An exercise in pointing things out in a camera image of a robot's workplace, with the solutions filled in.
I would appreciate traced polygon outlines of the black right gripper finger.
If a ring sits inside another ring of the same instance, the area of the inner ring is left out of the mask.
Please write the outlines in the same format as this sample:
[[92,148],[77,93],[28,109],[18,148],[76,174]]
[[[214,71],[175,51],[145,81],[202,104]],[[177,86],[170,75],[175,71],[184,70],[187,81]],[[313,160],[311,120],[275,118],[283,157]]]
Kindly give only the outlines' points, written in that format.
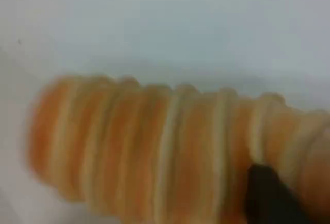
[[272,168],[253,164],[248,170],[247,181],[245,214],[248,223],[313,223]]

